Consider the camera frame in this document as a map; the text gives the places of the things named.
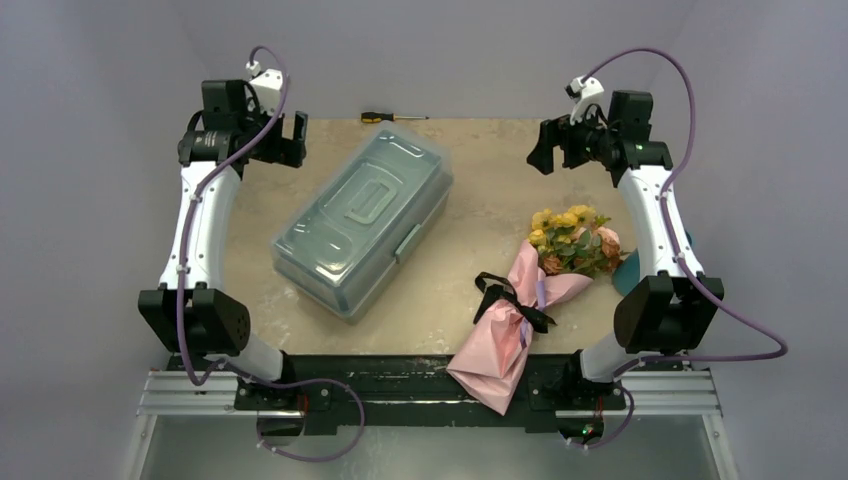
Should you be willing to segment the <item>flower bouquet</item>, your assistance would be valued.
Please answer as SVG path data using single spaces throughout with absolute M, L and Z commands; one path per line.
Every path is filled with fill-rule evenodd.
M 574 205 L 559 213 L 544 209 L 532 216 L 527 240 L 547 275 L 575 273 L 594 278 L 611 274 L 629 253 L 608 226 L 610 220 L 589 205 Z

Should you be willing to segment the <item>clear plastic storage box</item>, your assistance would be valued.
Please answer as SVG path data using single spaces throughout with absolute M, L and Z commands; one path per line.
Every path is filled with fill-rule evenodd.
M 444 211 L 448 150 L 383 123 L 270 245 L 277 274 L 353 321 L 381 295 Z

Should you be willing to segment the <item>black printed ribbon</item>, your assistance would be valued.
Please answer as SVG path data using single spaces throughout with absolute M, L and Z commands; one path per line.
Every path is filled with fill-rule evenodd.
M 554 324 L 554 320 L 543 310 L 521 303 L 512 283 L 507 278 L 481 272 L 475 278 L 474 283 L 483 294 L 473 319 L 474 324 L 477 324 L 483 314 L 499 300 L 504 300 L 514 307 L 537 333 L 547 334 L 549 326 Z

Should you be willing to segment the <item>pink wrapping paper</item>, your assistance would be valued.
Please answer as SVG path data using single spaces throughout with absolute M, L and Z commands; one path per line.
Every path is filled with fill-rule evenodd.
M 512 283 L 521 303 L 545 313 L 553 305 L 572 300 L 592 283 L 590 277 L 575 273 L 547 275 L 527 241 L 521 243 L 507 275 L 500 277 Z M 514 307 L 499 300 L 473 323 L 447 372 L 471 397 L 503 416 L 524 373 L 536 333 Z

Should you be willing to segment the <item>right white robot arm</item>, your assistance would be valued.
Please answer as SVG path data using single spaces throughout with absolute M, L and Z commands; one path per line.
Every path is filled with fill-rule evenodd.
M 600 89 L 570 87 L 567 94 L 572 112 L 542 122 L 527 162 L 548 175 L 560 148 L 566 168 L 601 163 L 627 205 L 640 267 L 639 282 L 615 309 L 612 333 L 581 351 L 579 369 L 561 381 L 564 399 L 584 407 L 599 396 L 600 383 L 611 382 L 639 355 L 668 358 L 697 347 L 717 311 L 709 298 L 723 297 L 724 288 L 705 275 L 686 236 L 669 149 L 650 138 L 651 94 L 615 91 L 608 110 L 598 105 Z

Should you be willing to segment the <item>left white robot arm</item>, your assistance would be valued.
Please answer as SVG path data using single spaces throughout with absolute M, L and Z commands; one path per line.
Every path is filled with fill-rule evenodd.
M 291 138 L 282 133 L 287 87 L 277 70 L 202 83 L 202 107 L 177 147 L 181 198 L 171 251 L 157 287 L 137 302 L 169 352 L 261 381 L 259 395 L 275 409 L 295 402 L 298 382 L 285 373 L 285 354 L 253 334 L 248 308 L 226 293 L 223 254 L 247 164 L 298 168 L 306 156 L 307 114 L 296 112 Z

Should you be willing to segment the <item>teal vase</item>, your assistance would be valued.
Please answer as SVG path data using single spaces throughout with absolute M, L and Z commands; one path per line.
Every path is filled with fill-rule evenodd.
M 651 233 L 639 232 L 637 240 L 637 248 L 612 276 L 613 286 L 623 296 L 649 276 L 667 275 L 672 279 L 688 279 L 680 261 L 692 274 L 703 271 L 685 234 L 670 237 L 664 229 L 659 229 Z

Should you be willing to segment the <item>yellow black screwdriver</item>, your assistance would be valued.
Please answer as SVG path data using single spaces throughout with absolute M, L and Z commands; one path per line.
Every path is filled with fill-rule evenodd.
M 376 124 L 381 122 L 394 122 L 397 120 L 428 120 L 429 116 L 403 116 L 395 113 L 366 111 L 360 114 L 360 121 L 364 124 Z

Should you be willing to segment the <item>black aluminium base frame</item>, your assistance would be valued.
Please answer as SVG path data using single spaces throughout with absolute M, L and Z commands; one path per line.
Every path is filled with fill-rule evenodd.
M 334 435 L 341 427 L 502 427 L 560 431 L 589 441 L 605 418 L 696 416 L 720 411 L 709 372 L 682 363 L 632 370 L 615 385 L 579 383 L 574 354 L 532 354 L 505 414 L 448 373 L 448 355 L 294 355 L 308 385 L 270 389 L 223 371 L 197 387 L 178 358 L 149 374 L 138 412 L 165 417 L 246 417 L 268 437 Z

